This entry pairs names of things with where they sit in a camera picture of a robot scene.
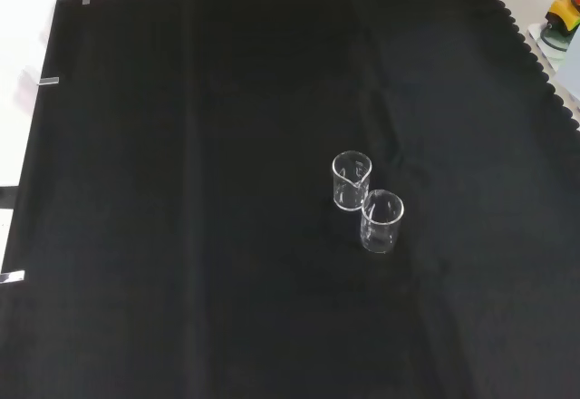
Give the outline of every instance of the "black cloth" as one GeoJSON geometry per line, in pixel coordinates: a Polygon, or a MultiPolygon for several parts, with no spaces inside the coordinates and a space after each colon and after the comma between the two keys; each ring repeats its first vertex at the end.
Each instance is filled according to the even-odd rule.
{"type": "Polygon", "coordinates": [[[15,207],[17,191],[18,186],[0,187],[0,209],[13,209],[15,207]]]}
{"type": "Polygon", "coordinates": [[[1,398],[580,395],[577,124],[498,0],[59,0],[43,76],[1,398]]]}

